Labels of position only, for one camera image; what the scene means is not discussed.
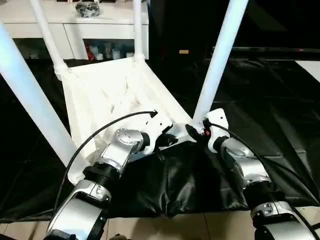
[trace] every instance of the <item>black fabric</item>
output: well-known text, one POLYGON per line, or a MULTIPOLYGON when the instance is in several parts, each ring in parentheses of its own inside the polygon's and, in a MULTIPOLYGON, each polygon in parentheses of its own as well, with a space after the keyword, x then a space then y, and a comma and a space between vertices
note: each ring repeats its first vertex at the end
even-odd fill
MULTIPOLYGON (((88 61, 71 61, 83 65, 88 61)), ((68 127, 63 88, 51 62, 30 68, 68 127)), ((208 62, 165 59, 151 66, 192 116, 208 62)), ((23 107, 1 81, 2 163, 0 220, 50 217, 65 167, 23 107)), ((270 176, 294 206, 319 205, 320 83, 293 61, 230 61, 212 109, 223 108, 229 128, 258 153, 295 171, 267 165, 270 176)), ((127 166, 112 196, 110 217, 174 216, 245 209, 241 194, 221 160, 196 143, 185 142, 127 166)), ((72 189, 67 183, 63 196, 72 189)))

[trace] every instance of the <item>white shelf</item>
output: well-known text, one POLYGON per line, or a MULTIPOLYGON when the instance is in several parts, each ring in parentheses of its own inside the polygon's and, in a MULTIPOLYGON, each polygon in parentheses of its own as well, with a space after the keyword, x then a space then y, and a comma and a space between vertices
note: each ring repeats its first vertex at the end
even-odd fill
MULTIPOLYGON (((41 0, 48 23, 55 24, 133 24, 134 12, 132 1, 101 3, 101 14, 91 18, 78 17, 76 3, 41 0)), ((36 18, 29 0, 7 0, 0 5, 0 21, 4 24, 36 23, 36 18)), ((147 2, 142 3, 142 24, 148 25, 147 2)))
MULTIPOLYGON (((88 59, 83 39, 134 39, 133 2, 101 3, 100 15, 81 18, 76 3, 40 0, 63 59, 88 59)), ((143 53, 149 58, 148 5, 143 2, 143 53)), ((42 38, 29 0, 7 0, 0 5, 0 21, 12 38, 42 38)))

